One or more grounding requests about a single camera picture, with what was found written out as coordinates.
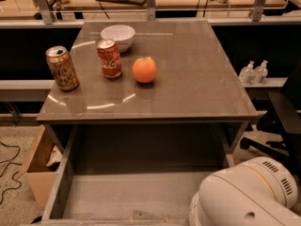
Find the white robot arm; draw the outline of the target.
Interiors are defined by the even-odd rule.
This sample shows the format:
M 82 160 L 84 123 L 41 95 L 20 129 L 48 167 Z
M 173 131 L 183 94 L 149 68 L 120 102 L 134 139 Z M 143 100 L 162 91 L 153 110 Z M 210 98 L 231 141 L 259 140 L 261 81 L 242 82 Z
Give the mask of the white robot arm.
M 291 208 L 298 198 L 289 171 L 256 157 L 207 176 L 194 195 L 190 226 L 301 226 Z

